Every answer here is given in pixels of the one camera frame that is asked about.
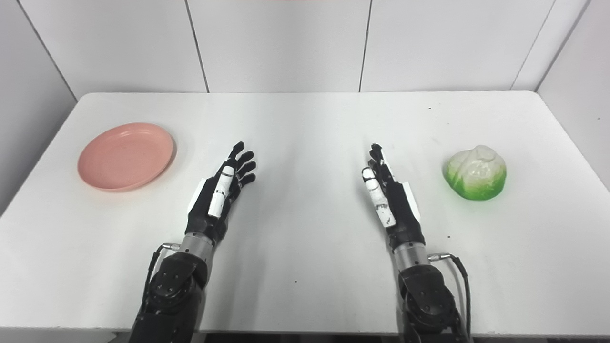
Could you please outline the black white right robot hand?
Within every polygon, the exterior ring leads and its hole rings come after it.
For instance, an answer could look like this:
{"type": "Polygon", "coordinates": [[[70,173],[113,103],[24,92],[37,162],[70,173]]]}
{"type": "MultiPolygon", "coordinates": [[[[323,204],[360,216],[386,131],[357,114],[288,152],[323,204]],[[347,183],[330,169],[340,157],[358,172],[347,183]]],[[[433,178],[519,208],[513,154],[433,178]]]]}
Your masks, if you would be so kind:
{"type": "Polygon", "coordinates": [[[373,207],[384,227],[392,250],[403,244],[425,245],[421,225],[412,208],[405,185],[398,182],[383,154],[383,148],[373,143],[370,160],[361,171],[373,207]]]}

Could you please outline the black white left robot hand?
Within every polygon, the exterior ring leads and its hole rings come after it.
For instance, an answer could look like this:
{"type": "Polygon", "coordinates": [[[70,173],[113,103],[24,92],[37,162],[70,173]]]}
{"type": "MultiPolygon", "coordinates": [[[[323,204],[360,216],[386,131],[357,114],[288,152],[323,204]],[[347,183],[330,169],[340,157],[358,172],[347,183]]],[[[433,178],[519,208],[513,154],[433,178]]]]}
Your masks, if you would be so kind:
{"type": "Polygon", "coordinates": [[[205,179],[203,188],[190,208],[185,234],[209,239],[213,246],[224,239],[231,206],[244,186],[256,179],[253,151],[244,151],[240,141],[231,150],[217,172],[205,179]]]}

